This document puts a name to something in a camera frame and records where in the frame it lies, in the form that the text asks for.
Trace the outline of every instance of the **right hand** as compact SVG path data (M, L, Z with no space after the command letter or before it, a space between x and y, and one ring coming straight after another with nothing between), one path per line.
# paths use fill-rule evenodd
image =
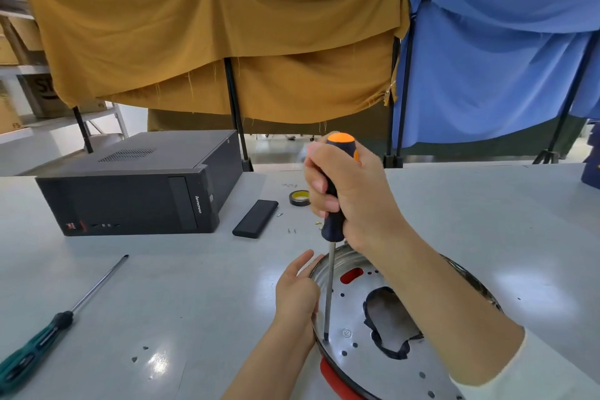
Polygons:
M354 250L367 258L385 250L390 240L410 229L394 200L381 160L356 142L359 161L336 146L322 142L308 145L304 177L311 210L321 218L328 212L344 212L344 237ZM326 195L326 174L338 197Z

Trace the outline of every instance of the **orange and black screwdriver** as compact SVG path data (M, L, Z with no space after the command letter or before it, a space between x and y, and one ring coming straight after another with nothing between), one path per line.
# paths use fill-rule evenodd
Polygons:
M356 142L353 136L348 133L332 133L327 137L326 144L332 144L341 148L349 154L354 160L358 161L358 152L356 151ZM327 177L327 192L337 198L337 190L329 177ZM331 293L334 284L334 264L335 264L335 244L344 240L343 226L344 213L341 209L338 212L330 212L325 219L321 236L329 242L329 277L327 279L327 293L325 296L325 327L323 329L323 341L329 341L329 320L331 319Z

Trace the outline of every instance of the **mustard fabric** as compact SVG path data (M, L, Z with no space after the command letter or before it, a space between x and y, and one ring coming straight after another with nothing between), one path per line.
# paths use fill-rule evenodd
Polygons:
M408 0L29 0L58 96L314 123L380 101Z

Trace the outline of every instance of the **forearm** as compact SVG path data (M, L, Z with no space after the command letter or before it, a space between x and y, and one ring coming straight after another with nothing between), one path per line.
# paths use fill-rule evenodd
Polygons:
M412 229L371 260L440 355L452 378L478 386L518 351L524 330L491 306Z
M298 351L301 332L274 321L221 400L287 400L308 354Z

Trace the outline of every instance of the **white table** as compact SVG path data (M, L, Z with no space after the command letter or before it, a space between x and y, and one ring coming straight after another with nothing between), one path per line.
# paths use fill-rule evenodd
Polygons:
M431 245L600 382L600 191L580 182L582 167L431 165L388 177ZM214 234L65 238L33 178L0 178L0 358L131 255L16 398L217 399L269 326L283 269L307 248L327 251L318 219L288 203L304 187L301 172L243 174ZM283 215L259 240L232 236L259 198ZM313 350L294 399L337 399L319 361Z

